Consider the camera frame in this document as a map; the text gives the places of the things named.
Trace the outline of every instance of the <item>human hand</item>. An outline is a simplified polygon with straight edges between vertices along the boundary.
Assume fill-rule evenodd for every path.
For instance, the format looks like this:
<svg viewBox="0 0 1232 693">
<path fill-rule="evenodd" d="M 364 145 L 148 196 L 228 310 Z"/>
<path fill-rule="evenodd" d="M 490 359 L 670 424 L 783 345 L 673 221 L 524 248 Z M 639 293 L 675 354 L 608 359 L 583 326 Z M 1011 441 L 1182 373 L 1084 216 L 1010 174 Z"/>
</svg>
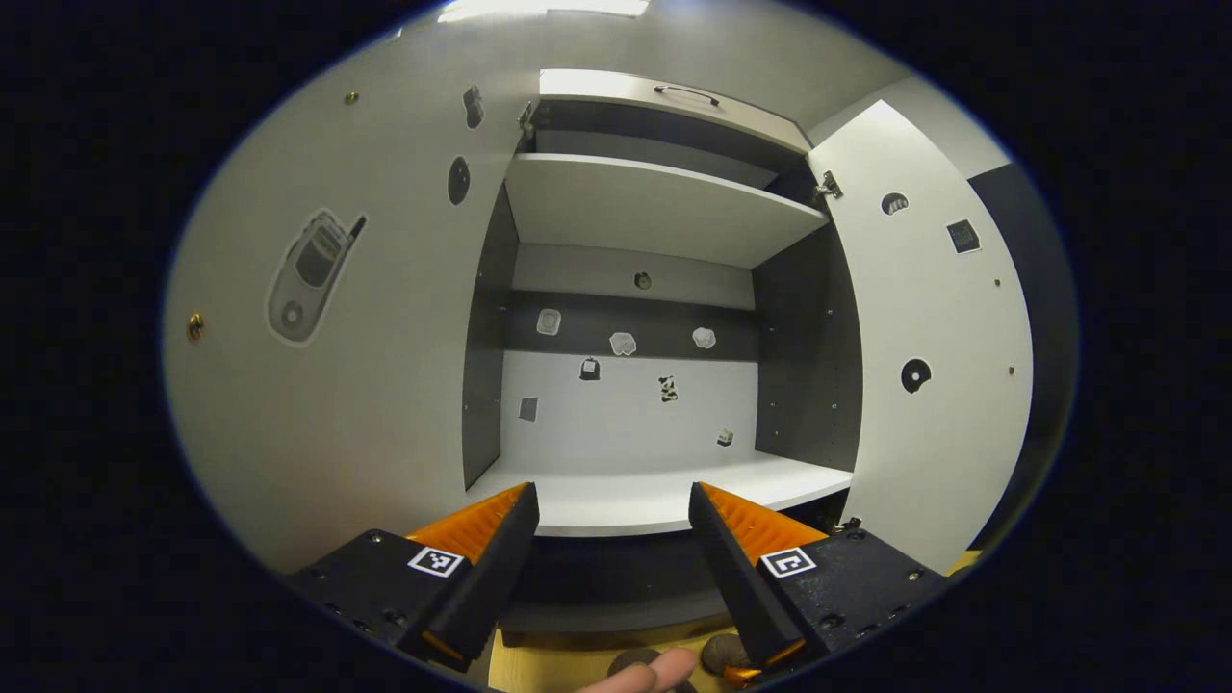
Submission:
<svg viewBox="0 0 1232 693">
<path fill-rule="evenodd" d="M 697 655 L 685 647 L 673 647 L 659 655 L 649 665 L 633 662 L 599 683 L 591 683 L 577 693 L 668 693 L 684 684 L 687 691 L 689 675 L 697 666 Z"/>
</svg>

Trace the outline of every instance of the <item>wall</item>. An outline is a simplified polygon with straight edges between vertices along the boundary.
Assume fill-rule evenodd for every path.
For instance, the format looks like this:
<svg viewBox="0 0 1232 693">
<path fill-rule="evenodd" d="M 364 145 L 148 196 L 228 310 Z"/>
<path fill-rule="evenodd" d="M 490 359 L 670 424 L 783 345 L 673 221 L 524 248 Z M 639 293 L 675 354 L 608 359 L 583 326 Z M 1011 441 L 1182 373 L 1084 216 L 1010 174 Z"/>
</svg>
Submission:
<svg viewBox="0 0 1232 693">
<path fill-rule="evenodd" d="M 753 451 L 755 363 L 609 354 L 596 356 L 600 380 L 584 382 L 578 377 L 584 358 L 505 353 L 503 459 L 579 475 L 637 474 L 662 461 L 748 459 Z M 658 379 L 665 375 L 675 376 L 674 402 L 659 397 Z M 533 423 L 517 418 L 522 397 L 540 398 Z M 736 434 L 727 448 L 716 443 L 723 428 Z"/>
<path fill-rule="evenodd" d="M 1009 164 L 968 182 L 1014 258 L 1031 321 L 1035 361 L 1023 450 L 1005 493 L 972 544 L 984 549 L 1009 529 L 1061 446 L 1078 386 L 1078 300 L 1061 232 L 1026 170 Z"/>
<path fill-rule="evenodd" d="M 963 178 L 972 178 L 1010 162 L 1005 150 L 971 115 L 919 76 L 908 76 L 866 94 L 813 126 L 808 131 L 808 138 L 813 144 L 821 143 L 865 109 L 882 100 L 926 134 L 954 162 Z"/>
</svg>

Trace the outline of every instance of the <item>sticker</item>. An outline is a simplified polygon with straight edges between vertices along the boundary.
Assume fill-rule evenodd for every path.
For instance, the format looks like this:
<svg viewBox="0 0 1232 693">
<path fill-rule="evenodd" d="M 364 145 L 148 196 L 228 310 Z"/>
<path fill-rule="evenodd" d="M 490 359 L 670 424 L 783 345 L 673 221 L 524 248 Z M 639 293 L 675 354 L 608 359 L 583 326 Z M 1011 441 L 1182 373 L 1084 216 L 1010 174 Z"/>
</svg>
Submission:
<svg viewBox="0 0 1232 693">
<path fill-rule="evenodd" d="M 979 237 L 976 236 L 976 229 L 972 228 L 970 221 L 962 219 L 955 222 L 945 227 L 945 229 L 950 232 L 950 240 L 954 242 L 954 250 L 960 255 L 979 249 Z"/>
<path fill-rule="evenodd" d="M 538 417 L 538 397 L 522 397 L 522 406 L 517 411 L 517 418 L 531 423 Z"/>
<path fill-rule="evenodd" d="M 664 402 L 675 402 L 676 397 L 676 376 L 667 375 L 659 379 L 659 398 Z"/>
<path fill-rule="evenodd" d="M 761 556 L 761 561 L 768 568 L 770 568 L 770 575 L 779 578 L 817 567 L 817 564 L 814 564 L 800 546 L 787 549 L 786 551 L 766 554 L 765 556 Z"/>
<path fill-rule="evenodd" d="M 699 327 L 694 330 L 694 344 L 701 346 L 702 349 L 710 349 L 715 345 L 715 330 Z"/>
<path fill-rule="evenodd" d="M 415 557 L 407 562 L 408 566 L 436 577 L 448 577 L 462 565 L 462 556 L 424 546 L 424 550 L 415 554 Z"/>
<path fill-rule="evenodd" d="M 607 340 L 612 344 L 612 354 L 617 356 L 628 356 L 633 351 L 637 351 L 637 340 L 627 332 L 612 333 Z"/>
<path fill-rule="evenodd" d="M 903 390 L 915 393 L 922 385 L 933 379 L 933 369 L 923 359 L 912 359 L 903 365 Z"/>
<path fill-rule="evenodd" d="M 479 85 L 473 84 L 462 95 L 462 106 L 466 107 L 466 126 L 469 129 L 479 127 L 483 122 L 483 95 L 479 94 Z"/>
<path fill-rule="evenodd" d="M 599 361 L 596 359 L 586 359 L 582 361 L 582 372 L 578 375 L 582 380 L 599 380 Z"/>
<path fill-rule="evenodd" d="M 561 311 L 553 311 L 552 308 L 540 311 L 540 319 L 535 323 L 535 332 L 547 334 L 548 337 L 554 337 L 557 332 L 561 332 Z"/>
<path fill-rule="evenodd" d="M 466 194 L 471 190 L 471 166 L 467 165 L 466 159 L 462 157 L 453 159 L 453 163 L 450 164 L 450 175 L 445 190 L 453 206 L 458 206 L 462 203 L 462 200 L 466 200 Z"/>
<path fill-rule="evenodd" d="M 280 255 L 265 295 L 265 322 L 288 346 L 307 346 L 324 322 L 334 286 L 367 223 L 360 215 L 347 231 L 326 208 L 313 212 Z"/>
</svg>

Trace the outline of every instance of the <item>dark gray panel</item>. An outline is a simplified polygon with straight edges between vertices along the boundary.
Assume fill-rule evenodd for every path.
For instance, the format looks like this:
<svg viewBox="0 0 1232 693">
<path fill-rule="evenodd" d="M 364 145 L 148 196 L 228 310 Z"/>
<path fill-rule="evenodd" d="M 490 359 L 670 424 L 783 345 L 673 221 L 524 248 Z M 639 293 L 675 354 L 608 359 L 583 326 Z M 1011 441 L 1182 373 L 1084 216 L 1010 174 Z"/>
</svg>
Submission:
<svg viewBox="0 0 1232 693">
<path fill-rule="evenodd" d="M 712 175 L 758 189 L 764 189 L 775 179 L 774 171 L 713 152 L 606 132 L 545 129 L 536 136 L 536 150 L 540 154 L 584 154 L 646 162 Z"/>
<path fill-rule="evenodd" d="M 658 139 L 722 154 L 779 173 L 801 158 L 770 141 L 731 127 L 679 113 L 625 104 L 540 101 L 531 118 L 540 131 L 574 129 Z"/>
<path fill-rule="evenodd" d="M 462 476 L 468 488 L 500 456 L 504 306 L 514 284 L 516 259 L 517 228 L 501 185 L 476 269 L 462 371 Z"/>
<path fill-rule="evenodd" d="M 1030 502 L 1057 455 L 1078 383 L 1078 301 L 1061 232 L 1045 200 L 1018 164 L 972 178 L 1009 248 L 1031 322 L 1031 409 L 1026 437 L 1005 493 L 972 549 L 992 545 Z"/>
<path fill-rule="evenodd" d="M 784 514 L 832 531 L 840 491 Z M 719 617 L 727 607 L 692 531 L 644 536 L 536 536 L 500 628 L 510 633 L 609 633 Z"/>
<path fill-rule="evenodd" d="M 761 329 L 756 449 L 855 469 L 864 398 L 860 321 L 833 226 L 753 269 Z"/>
<path fill-rule="evenodd" d="M 561 329 L 540 334 L 535 326 L 543 308 L 561 312 Z M 753 311 L 649 301 L 622 296 L 513 291 L 509 293 L 508 349 L 552 354 L 612 355 L 615 332 L 637 340 L 628 358 L 705 359 L 713 361 L 758 360 L 758 329 Z M 699 327 L 715 330 L 716 343 L 701 349 L 692 340 Z"/>
<path fill-rule="evenodd" d="M 792 202 L 800 202 L 806 207 L 813 207 L 813 191 L 817 187 L 817 178 L 813 169 L 808 166 L 808 158 L 800 157 L 790 166 L 785 168 L 777 178 L 771 180 L 765 191 L 771 195 L 786 197 Z M 829 218 L 829 208 L 821 205 L 821 211 Z"/>
</svg>

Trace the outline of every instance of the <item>open cabinet door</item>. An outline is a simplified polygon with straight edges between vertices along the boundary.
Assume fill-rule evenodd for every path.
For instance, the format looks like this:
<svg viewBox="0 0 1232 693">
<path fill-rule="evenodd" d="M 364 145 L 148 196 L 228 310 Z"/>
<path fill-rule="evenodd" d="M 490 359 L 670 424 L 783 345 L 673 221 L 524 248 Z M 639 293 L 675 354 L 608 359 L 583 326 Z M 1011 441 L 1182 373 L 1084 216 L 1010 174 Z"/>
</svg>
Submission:
<svg viewBox="0 0 1232 693">
<path fill-rule="evenodd" d="M 267 566 L 467 504 L 468 312 L 519 115 L 538 100 L 541 22 L 431 14 L 375 41 L 254 128 L 193 210 L 163 307 L 169 406 L 202 490 Z M 328 286 L 301 287 L 319 313 L 283 310 L 278 277 L 326 212 L 344 236 L 363 217 L 362 233 L 335 268 L 304 260 L 304 284 Z M 277 329 L 309 314 L 313 330 Z"/>
<path fill-rule="evenodd" d="M 945 572 L 992 514 L 1031 402 L 1031 333 L 997 224 L 878 101 L 808 154 L 851 273 L 864 361 L 845 515 Z"/>
</svg>

